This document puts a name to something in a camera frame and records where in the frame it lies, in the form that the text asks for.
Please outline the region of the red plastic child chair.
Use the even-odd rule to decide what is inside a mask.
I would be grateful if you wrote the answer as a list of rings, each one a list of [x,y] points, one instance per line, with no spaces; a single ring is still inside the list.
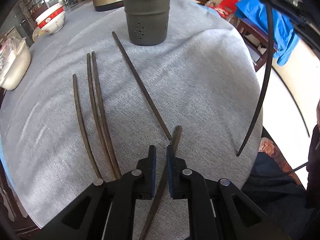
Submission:
[[[236,3],[238,0],[222,0],[218,5],[208,1],[205,6],[215,10],[225,20],[234,15],[237,10]]]

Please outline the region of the white basin with plastic bag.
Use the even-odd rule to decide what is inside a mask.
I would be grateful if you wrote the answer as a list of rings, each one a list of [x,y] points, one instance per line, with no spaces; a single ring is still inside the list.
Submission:
[[[31,63],[25,38],[8,38],[1,46],[1,88],[14,90]]]

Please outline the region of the grey perforated utensil holder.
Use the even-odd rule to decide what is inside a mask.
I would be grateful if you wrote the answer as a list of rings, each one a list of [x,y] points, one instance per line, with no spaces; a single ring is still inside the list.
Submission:
[[[129,38],[138,46],[154,46],[165,41],[170,0],[123,0]]]

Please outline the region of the grey table cloth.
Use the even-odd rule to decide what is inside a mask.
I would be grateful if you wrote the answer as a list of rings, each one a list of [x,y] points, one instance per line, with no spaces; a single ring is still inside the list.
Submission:
[[[63,28],[31,47],[31,64],[1,106],[3,157],[14,190],[33,222],[44,227],[96,178],[80,134],[73,80],[89,143],[103,179],[112,174],[101,150],[89,99],[86,55],[97,57],[101,93],[116,158],[131,171],[156,147],[157,178],[168,139],[125,62],[117,34],[169,131],[182,126],[177,155],[211,180],[247,180],[262,132],[259,121],[245,149],[260,87],[241,35],[227,21],[185,0],[170,0],[166,40],[129,41],[125,11],[96,12],[86,4]]]

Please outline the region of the red white stacked bowls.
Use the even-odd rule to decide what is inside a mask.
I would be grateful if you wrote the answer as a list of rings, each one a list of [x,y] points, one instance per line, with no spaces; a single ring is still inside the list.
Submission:
[[[55,34],[63,28],[66,12],[62,3],[56,3],[44,11],[37,19],[37,27],[33,31],[32,39],[34,42],[43,34]]]

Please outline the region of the dark wooden side chair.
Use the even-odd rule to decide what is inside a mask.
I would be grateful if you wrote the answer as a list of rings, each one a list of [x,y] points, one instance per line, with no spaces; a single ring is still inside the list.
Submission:
[[[268,35],[247,18],[240,19],[236,29],[244,39],[245,44],[259,55],[259,58],[253,61],[257,72],[267,61]]]

